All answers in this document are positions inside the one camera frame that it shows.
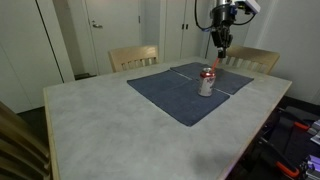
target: table edge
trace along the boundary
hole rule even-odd
[[[288,89],[290,88],[292,84],[292,81],[290,81],[290,83],[288,84],[287,88],[284,90],[283,94],[281,96],[278,97],[277,99],[277,104],[280,102],[281,98],[285,95],[285,93],[288,91]],[[252,136],[250,136],[246,143],[244,143],[240,150],[238,151],[238,153],[236,154],[236,156],[234,156],[230,162],[228,163],[228,165],[222,170],[222,172],[220,173],[220,175],[218,176],[218,179],[220,180],[225,180],[229,173],[231,172],[231,170],[234,168],[234,166],[236,165],[236,163],[239,161],[240,157],[242,156],[242,154],[245,152],[245,150],[247,149],[247,147],[250,145],[250,143],[252,142],[252,140],[255,138],[255,136],[258,134],[258,132],[260,131],[261,127],[264,125],[264,123],[266,122],[266,120],[268,119],[268,117],[270,116],[271,112],[273,109],[276,108],[276,104],[273,105],[271,107],[271,111],[269,113],[266,114],[265,116],[265,121],[262,121],[254,130],[254,132],[252,133]]]
[[[51,123],[51,118],[49,113],[49,107],[48,107],[49,104],[48,104],[46,88],[43,89],[43,96],[44,96],[44,107],[45,107],[47,130],[48,130],[52,178],[53,180],[60,180],[59,167],[58,167],[58,161],[57,161],[57,152],[55,148],[55,141],[54,141],[53,128],[52,128],[52,123]]]

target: chair back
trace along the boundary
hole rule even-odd
[[[221,63],[269,74],[279,57],[277,52],[232,45],[227,49],[227,58]]]
[[[50,178],[49,148],[23,119],[1,101],[0,152],[0,169],[7,172],[0,171],[0,177]]]
[[[113,72],[157,64],[158,46],[134,46],[109,51]]]

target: blue mat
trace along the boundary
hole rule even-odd
[[[191,79],[199,80],[200,72],[205,67],[210,66],[202,63],[190,63],[178,67],[171,67],[170,69]],[[215,72],[216,80],[214,88],[232,95],[253,80],[253,78],[234,74],[223,69],[216,68]]]
[[[217,90],[210,97],[202,97],[198,95],[198,81],[189,80],[170,70],[127,82],[186,126],[196,124],[230,97]]]

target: soda can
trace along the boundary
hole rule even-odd
[[[204,68],[200,73],[199,95],[211,96],[216,75],[211,68]]]

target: white table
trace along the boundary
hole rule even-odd
[[[192,127],[126,82],[190,62],[208,63],[194,57],[46,88],[54,177],[224,179],[291,82],[224,67],[254,81]]]

